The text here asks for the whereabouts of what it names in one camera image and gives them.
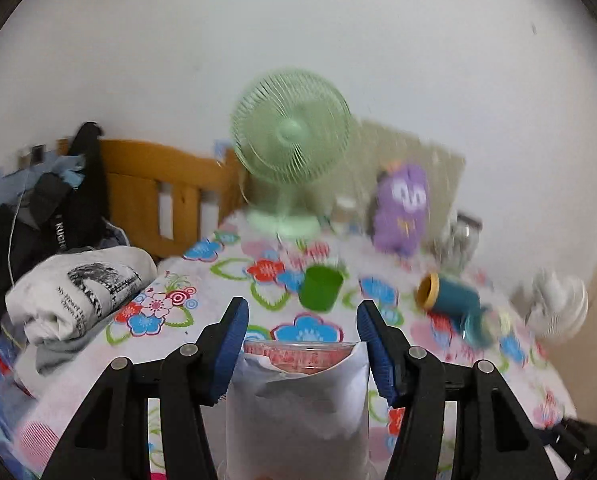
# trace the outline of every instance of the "green electric fan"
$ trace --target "green electric fan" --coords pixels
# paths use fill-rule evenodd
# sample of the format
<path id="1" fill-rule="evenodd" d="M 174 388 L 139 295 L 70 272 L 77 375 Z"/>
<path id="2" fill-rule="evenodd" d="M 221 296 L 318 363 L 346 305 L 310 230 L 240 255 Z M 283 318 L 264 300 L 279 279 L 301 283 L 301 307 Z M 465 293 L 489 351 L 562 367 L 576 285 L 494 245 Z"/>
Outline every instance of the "green electric fan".
<path id="1" fill-rule="evenodd" d="M 245 93 L 232 115 L 236 155 L 270 190 L 267 200 L 250 202 L 251 225 L 289 238 L 319 232 L 318 218 L 306 206 L 305 184 L 341 158 L 350 121 L 341 93 L 304 70 L 272 73 Z"/>

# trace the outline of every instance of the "stuffed animal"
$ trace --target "stuffed animal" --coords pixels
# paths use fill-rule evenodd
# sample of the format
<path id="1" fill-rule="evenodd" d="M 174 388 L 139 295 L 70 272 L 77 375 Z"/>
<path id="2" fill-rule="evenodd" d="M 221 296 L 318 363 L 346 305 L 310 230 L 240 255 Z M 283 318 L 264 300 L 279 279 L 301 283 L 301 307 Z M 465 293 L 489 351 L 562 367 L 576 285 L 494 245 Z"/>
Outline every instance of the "stuffed animal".
<path id="1" fill-rule="evenodd" d="M 374 247 L 412 256 L 425 235 L 428 217 L 427 176 L 416 164 L 394 168 L 378 183 Z"/>

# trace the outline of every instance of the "white paper wrapper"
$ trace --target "white paper wrapper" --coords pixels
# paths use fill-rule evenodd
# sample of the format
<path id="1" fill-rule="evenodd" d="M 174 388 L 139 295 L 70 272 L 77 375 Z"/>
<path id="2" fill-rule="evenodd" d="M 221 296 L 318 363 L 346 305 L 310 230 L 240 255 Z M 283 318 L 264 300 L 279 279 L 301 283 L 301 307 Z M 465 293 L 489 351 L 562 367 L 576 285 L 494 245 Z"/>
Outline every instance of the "white paper wrapper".
<path id="1" fill-rule="evenodd" d="M 364 343 L 314 375 L 239 356 L 227 392 L 230 480 L 365 480 L 369 464 Z"/>

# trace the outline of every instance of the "white cable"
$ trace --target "white cable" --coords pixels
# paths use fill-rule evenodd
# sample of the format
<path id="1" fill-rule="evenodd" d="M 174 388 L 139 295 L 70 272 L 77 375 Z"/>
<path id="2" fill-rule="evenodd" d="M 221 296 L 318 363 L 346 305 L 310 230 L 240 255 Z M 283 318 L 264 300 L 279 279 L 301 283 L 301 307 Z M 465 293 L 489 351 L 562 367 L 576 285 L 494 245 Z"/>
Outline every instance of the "white cable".
<path id="1" fill-rule="evenodd" d="M 12 286 L 14 286 L 14 276 L 12 275 L 12 262 L 10 260 L 10 254 L 12 253 L 12 238 L 14 237 L 14 226 L 16 225 L 16 217 L 18 216 L 18 211 L 21 208 L 22 197 L 25 195 L 25 186 L 27 186 L 27 178 L 30 176 L 32 164 L 30 163 L 25 170 L 25 179 L 22 181 L 22 191 L 21 196 L 19 196 L 18 204 L 16 205 L 16 211 L 14 212 L 14 219 L 12 220 L 12 229 L 10 231 L 10 242 L 7 247 L 7 270 L 10 271 L 10 281 L 12 282 Z"/>

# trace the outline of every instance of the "wooden headboard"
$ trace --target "wooden headboard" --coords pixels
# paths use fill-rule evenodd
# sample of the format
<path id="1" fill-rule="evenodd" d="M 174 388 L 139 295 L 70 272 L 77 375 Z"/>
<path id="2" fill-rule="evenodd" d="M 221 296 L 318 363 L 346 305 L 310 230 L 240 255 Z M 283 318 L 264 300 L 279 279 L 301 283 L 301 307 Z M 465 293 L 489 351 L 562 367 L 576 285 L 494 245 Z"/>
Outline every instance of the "wooden headboard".
<path id="1" fill-rule="evenodd" d="M 162 144 L 101 139 L 107 176 L 110 220 L 122 227 L 132 245 L 152 256 L 184 253 L 198 241 L 200 192 L 218 194 L 218 222 L 243 205 L 242 166 L 233 150 L 226 161 L 200 158 Z M 159 229 L 159 183 L 172 186 L 174 239 Z"/>

